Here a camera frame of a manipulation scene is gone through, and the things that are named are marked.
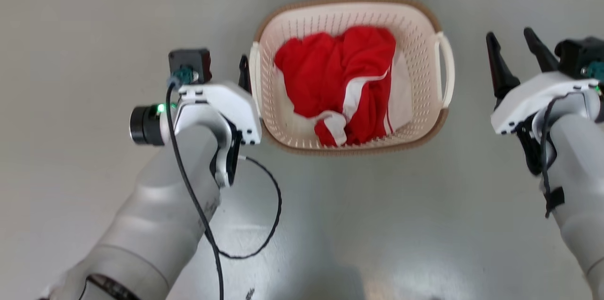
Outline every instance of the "laundry basket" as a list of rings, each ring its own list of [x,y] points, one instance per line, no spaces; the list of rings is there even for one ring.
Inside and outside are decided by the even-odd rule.
[[[412,94],[412,120],[386,137],[361,145],[328,147],[312,126],[303,126],[274,70],[275,53],[290,38],[318,32],[339,35],[354,25],[386,27],[406,59]],[[443,92],[440,53],[446,82]],[[250,83],[265,137],[296,154],[357,155],[403,150],[432,139],[442,128],[453,95],[455,65],[449,41],[436,17],[414,0],[320,0],[284,6],[259,27],[250,52]]]

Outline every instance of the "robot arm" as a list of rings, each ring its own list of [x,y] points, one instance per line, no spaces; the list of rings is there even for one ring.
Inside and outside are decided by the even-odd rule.
[[[597,70],[604,43],[562,42],[558,64],[531,29],[525,36],[543,74],[522,84],[505,65],[495,36],[487,36],[498,98],[491,123],[498,134],[516,134],[531,173],[547,177],[541,181],[546,216],[556,219],[594,299],[604,300],[604,133],[596,125],[604,111]]]
[[[172,110],[184,169],[208,220],[220,204],[220,188],[233,184],[240,143],[259,143],[261,127],[255,102],[234,83],[195,83],[178,92],[177,105],[132,112],[134,142],[167,145],[140,172],[99,242],[48,299],[164,300],[193,257],[205,228],[169,145],[165,109]]]

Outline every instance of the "floor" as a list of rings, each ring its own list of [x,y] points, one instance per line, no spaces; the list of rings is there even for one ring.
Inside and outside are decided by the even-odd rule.
[[[0,289],[34,299],[84,257],[155,149],[128,136],[135,105],[161,101],[168,52],[207,46],[217,80],[266,14],[300,0],[0,0]],[[531,25],[550,47],[602,34],[602,0],[421,0],[453,44],[451,113],[421,148],[309,158],[246,148],[283,189],[274,241],[224,261],[226,298],[243,300],[590,299],[520,144],[494,134],[485,35],[521,79],[538,72]],[[269,180],[243,163],[212,222],[248,252],[276,210]],[[205,240],[170,300],[216,299]]]

